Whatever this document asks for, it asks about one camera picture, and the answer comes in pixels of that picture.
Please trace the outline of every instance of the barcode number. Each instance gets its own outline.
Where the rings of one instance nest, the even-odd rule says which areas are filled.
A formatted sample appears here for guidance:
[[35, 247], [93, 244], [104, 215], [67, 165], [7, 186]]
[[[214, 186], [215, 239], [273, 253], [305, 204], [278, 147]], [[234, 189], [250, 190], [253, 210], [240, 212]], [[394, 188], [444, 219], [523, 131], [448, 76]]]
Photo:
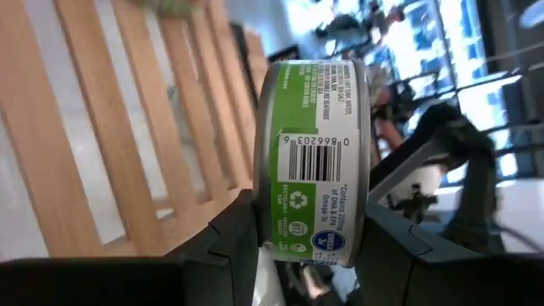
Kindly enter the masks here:
[[329, 137], [284, 137], [289, 144], [289, 179], [339, 182], [342, 175], [342, 147], [349, 139]]

